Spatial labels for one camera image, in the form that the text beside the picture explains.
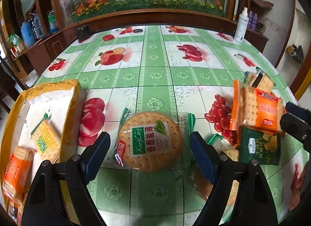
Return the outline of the yellow-orange biscuit pack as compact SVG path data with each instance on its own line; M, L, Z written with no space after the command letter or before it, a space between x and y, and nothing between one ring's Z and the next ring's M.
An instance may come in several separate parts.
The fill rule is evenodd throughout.
M232 188L231 188L230 194L229 194L227 207L229 207L235 203L236 198L237 198L238 189L239 189L239 182L237 180L234 180L232 183Z

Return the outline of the orange cracker pack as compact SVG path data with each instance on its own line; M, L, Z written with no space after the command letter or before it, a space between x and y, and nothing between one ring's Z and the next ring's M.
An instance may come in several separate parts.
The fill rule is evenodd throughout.
M268 134L282 132L280 119L285 113L283 100L272 93L233 81L233 104L229 129L246 126Z
M22 198L35 153L34 149L16 146L11 154L2 184L3 192L10 200Z

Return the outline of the dark green cracker pack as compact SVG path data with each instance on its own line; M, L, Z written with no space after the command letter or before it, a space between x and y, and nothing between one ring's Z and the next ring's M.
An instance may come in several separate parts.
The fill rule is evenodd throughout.
M238 138L239 162L256 160L260 165L279 165L280 134L267 134L243 126Z

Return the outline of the cracker pack with black band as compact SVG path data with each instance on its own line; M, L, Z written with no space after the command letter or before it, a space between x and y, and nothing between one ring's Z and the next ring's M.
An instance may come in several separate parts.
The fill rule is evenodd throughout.
M256 72L246 71L244 84L257 88L261 91L271 93L275 83L260 68L256 68Z

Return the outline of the small yellow green wafer pack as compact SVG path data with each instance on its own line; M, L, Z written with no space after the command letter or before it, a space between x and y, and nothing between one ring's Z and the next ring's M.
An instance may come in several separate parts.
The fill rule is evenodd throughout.
M61 139L47 113L32 130L31 139L41 160L49 160L51 163L58 160L61 151Z

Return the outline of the round cracker pack green label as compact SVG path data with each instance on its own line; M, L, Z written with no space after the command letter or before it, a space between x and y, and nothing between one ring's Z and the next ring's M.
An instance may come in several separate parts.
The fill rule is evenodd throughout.
M192 113L177 120L159 112L122 112L114 162L140 172L187 169L194 161L189 138L195 127Z

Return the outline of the orange cracker pack front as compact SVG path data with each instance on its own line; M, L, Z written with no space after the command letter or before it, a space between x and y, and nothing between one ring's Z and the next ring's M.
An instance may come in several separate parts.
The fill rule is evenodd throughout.
M34 149L16 146L11 154L2 184L3 192L10 200L22 198L35 153Z

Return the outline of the beige cracker pack blue ends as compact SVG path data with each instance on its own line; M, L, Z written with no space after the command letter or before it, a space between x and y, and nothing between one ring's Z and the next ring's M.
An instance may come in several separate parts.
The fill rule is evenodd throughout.
M230 159L238 162L239 151L227 142L221 135L213 134L209 138L207 144L213 146L218 154L224 152Z

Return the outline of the purple bottle right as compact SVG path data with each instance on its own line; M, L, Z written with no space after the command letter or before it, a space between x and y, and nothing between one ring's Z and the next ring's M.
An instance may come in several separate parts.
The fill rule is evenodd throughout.
M258 16L257 14L253 14L250 29L255 31L257 27L257 23L258 23Z

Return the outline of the white spray bottle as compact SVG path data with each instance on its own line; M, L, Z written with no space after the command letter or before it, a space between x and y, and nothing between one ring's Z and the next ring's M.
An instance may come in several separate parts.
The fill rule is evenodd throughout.
M248 21L249 21L248 8L244 7L242 13L239 15L237 28L234 35L234 40L236 42L239 43L243 42L248 27Z

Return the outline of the yellow tray with white liner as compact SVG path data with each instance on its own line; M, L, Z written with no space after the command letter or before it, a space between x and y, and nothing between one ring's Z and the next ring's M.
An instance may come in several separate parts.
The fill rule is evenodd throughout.
M77 153L86 92L77 79L44 83L21 92L1 143L4 207L21 225L25 200L44 160L66 162Z

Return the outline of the wooden sideboard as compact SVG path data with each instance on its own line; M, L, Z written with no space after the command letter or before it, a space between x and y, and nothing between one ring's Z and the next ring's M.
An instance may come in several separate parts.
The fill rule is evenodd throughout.
M220 16L182 9L138 9L113 12L73 23L41 39L34 46L23 50L18 57L8 54L8 62L16 75L29 74L33 69L40 75L65 48L77 39L78 26L87 25L92 33L117 27L135 25L173 25L215 30L233 35L237 22Z

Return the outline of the green snack bag on sideboard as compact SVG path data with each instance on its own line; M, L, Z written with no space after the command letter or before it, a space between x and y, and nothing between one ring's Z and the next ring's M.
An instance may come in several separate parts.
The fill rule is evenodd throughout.
M12 33L9 37L9 42L13 44L14 47L18 46L23 40L17 34Z

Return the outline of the blue thermos jug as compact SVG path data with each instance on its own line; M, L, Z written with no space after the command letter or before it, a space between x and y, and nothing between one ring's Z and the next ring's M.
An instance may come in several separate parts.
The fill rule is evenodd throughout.
M32 32L32 26L28 21L22 22L21 33L27 48L32 47L36 40Z

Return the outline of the green-labelled plastic bottle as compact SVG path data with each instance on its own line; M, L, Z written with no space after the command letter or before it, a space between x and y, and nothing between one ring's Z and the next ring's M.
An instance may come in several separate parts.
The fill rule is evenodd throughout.
M59 30L58 23L56 21L55 12L51 10L48 12L48 23L50 27L50 33L55 33Z

